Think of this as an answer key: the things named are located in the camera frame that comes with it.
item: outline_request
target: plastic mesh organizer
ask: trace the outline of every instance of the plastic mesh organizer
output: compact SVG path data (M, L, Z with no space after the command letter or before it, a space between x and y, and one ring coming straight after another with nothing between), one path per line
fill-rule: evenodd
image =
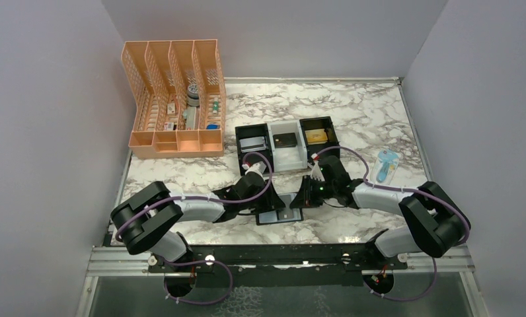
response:
M217 40L126 42L121 58L137 104L129 141L137 157L224 154L226 90ZM183 118L190 84L199 91L196 129L186 129ZM209 124L217 129L206 129Z

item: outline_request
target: plastic packaging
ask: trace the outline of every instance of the plastic packaging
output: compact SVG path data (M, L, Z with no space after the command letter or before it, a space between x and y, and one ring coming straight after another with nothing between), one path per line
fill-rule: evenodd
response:
M383 185L390 184L398 165L399 155L396 152L390 149L379 151L370 173L370 182Z

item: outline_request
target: screw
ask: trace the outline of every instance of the screw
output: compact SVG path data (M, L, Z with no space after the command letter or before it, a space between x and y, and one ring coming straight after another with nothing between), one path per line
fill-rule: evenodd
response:
M148 262L148 265L154 266L158 263L158 259L156 259L155 256L149 256L147 262Z
M407 255L407 253L400 253L400 254L397 255L397 259L401 263L406 263L407 260L409 259L409 255Z

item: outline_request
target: marble surface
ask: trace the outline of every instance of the marble surface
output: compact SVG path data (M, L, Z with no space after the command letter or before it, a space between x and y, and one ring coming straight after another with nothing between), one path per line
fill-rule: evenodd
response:
M170 190L207 193L239 178L234 128L238 125L330 116L340 144L361 153L372 166L386 147L402 154L393 186L419 186L426 181L420 154L396 84L227 84L225 154L217 158L140 160L132 157L125 200L155 180ZM364 166L351 154L341 161L353 178ZM276 174L279 194L297 192L307 170ZM191 244L304 244L365 242L382 229L404 225L402 217L370 209L305 209L304 221L257 226L255 217L236 217L225 223L177 223ZM113 245L119 245L112 239Z

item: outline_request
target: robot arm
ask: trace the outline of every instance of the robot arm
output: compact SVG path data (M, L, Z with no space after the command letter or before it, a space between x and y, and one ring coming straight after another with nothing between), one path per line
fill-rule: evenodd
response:
M425 197L425 193L434 198ZM465 219L470 228L467 218L435 182L426 182L413 192L371 187L360 178L351 180L339 158L334 156L319 160L312 175L304 176L290 207L318 207L330 198L336 198L345 207L377 209L405 218L407 227L380 232L368 242L374 249L372 252L386 258L411 252L425 252L440 258L457 245L465 228L448 205Z
M259 213L285 207L272 184L260 197L250 199L269 182L262 175L265 167L261 162L253 164L235 184L210 194L171 192L163 182L153 182L111 212L118 229L116 239L126 245L130 254L150 251L169 262L187 262L191 254L187 241L170 231L175 223L217 223L231 220L245 209ZM232 203L242 200L244 203Z

